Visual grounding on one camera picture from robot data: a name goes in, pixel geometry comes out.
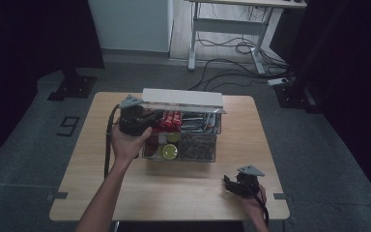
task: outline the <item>standing desk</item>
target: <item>standing desk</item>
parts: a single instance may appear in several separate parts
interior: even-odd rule
[[[52,220],[80,220],[101,185],[108,117],[127,95],[96,94],[59,187],[67,196],[54,200]],[[259,182],[267,190],[270,219],[289,216],[286,200],[274,198],[283,190],[254,100],[249,96],[223,100],[227,114],[222,115],[215,162],[135,159],[123,181],[114,220],[248,219],[237,197],[224,189],[222,178],[235,180],[237,168],[249,164],[265,174]]]
[[[255,47],[251,48],[252,58],[259,74],[265,74],[261,59],[258,57],[262,42],[267,32],[273,8],[296,8],[303,9],[306,3],[302,0],[300,3],[285,0],[186,0],[195,3],[194,17],[192,20],[192,36],[188,53],[188,69],[195,70],[195,35],[197,31],[218,32],[230,34],[242,34],[258,36]],[[216,3],[228,5],[245,5],[267,8],[265,20],[262,22],[224,20],[216,18],[201,18],[198,16],[198,6],[201,3]]]

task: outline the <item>table leg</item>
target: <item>table leg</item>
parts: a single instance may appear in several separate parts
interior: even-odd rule
[[[118,231],[118,229],[119,229],[119,224],[120,224],[120,221],[118,221],[118,220],[114,222],[113,232],[117,232],[117,231]]]
[[[195,34],[196,28],[194,26],[194,22],[198,20],[198,3],[195,3],[194,9],[194,18],[192,20],[192,36],[191,36],[191,44],[189,45],[189,52],[188,52],[188,69],[190,71],[195,70]]]
[[[263,64],[262,64],[261,59],[259,57],[259,51],[261,49],[262,42],[264,41],[268,25],[270,24],[270,18],[271,18],[271,15],[272,15],[272,11],[273,11],[273,8],[269,7],[267,15],[266,15],[266,19],[264,21],[263,27],[262,27],[261,32],[259,34],[257,44],[255,45],[255,47],[251,48],[252,58],[254,59],[255,66],[257,67],[257,71],[258,71],[259,74],[265,74]]]

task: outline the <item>black curtain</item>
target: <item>black curtain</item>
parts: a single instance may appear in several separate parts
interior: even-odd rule
[[[371,1],[311,0],[290,65],[371,182]]]
[[[104,68],[87,0],[0,0],[0,146],[40,77],[81,67]]]

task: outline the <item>gray carpet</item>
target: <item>gray carpet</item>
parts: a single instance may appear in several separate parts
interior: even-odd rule
[[[98,77],[88,100],[47,101],[63,76],[42,77],[39,93],[0,149],[0,231],[73,231],[75,222],[48,217],[51,195],[60,186],[74,144],[96,92],[142,92],[148,88],[188,89],[202,68],[106,63],[105,71],[80,70]],[[219,69],[211,69],[213,76]],[[249,80],[228,77],[228,81]],[[220,79],[214,85],[225,81]],[[352,154],[323,115],[280,108],[266,84],[225,85],[224,95],[249,95],[256,101],[291,216],[272,221],[271,231],[371,231],[371,185]],[[79,117],[72,136],[60,125]],[[245,231],[252,231],[250,222]]]

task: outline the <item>power strip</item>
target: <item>power strip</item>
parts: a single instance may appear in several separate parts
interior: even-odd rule
[[[283,78],[277,78],[277,79],[272,79],[268,81],[269,86],[274,86],[274,85],[280,85],[280,84],[287,84],[289,83],[289,80],[285,77]]]

